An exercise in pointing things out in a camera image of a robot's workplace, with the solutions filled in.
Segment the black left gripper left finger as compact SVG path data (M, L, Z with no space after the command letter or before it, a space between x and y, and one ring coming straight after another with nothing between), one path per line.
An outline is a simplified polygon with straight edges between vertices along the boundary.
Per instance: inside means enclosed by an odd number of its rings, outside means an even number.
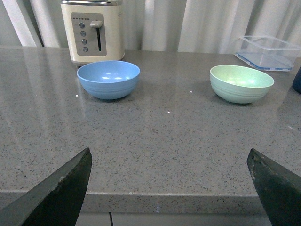
M92 155L85 148L0 211L2 226L74 226L86 195Z

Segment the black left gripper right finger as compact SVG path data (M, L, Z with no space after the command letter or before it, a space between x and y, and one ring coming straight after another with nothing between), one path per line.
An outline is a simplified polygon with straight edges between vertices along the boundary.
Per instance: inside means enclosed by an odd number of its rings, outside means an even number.
M301 177L251 149L248 169L261 204L273 226L301 224Z

